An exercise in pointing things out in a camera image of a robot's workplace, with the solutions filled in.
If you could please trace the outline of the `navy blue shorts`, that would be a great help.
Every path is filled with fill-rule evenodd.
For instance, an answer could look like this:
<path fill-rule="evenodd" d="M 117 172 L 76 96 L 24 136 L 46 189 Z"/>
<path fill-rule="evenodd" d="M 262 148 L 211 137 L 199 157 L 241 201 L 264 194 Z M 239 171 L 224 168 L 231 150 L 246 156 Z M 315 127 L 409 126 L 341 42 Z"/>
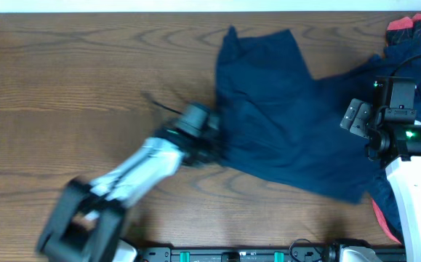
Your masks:
<path fill-rule="evenodd" d="M 370 82 L 314 79 L 288 30 L 241 38 L 230 28 L 215 74 L 224 165 L 351 203 L 370 190 L 379 169 L 340 126 L 352 99 L 370 99 Z"/>

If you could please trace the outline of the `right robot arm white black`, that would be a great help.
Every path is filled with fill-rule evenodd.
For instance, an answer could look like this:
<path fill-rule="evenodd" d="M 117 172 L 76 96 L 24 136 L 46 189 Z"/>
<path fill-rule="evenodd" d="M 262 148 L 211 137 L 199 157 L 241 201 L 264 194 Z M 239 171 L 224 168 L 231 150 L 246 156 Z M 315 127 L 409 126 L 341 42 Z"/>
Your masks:
<path fill-rule="evenodd" d="M 421 261 L 421 122 L 410 78 L 380 77 L 372 103 L 352 99 L 341 128 L 366 138 L 366 157 L 385 170 L 398 206 L 407 261 Z"/>

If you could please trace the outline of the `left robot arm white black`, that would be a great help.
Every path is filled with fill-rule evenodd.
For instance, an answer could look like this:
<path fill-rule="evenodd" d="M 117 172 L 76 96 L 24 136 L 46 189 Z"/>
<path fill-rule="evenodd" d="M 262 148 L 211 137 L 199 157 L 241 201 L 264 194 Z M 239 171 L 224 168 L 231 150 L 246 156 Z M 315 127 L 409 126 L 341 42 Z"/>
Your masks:
<path fill-rule="evenodd" d="M 134 261 L 136 248 L 121 239 L 129 210 L 181 165 L 199 167 L 220 155 L 221 144 L 212 138 L 146 139 L 109 173 L 65 185 L 36 251 L 50 261 Z"/>

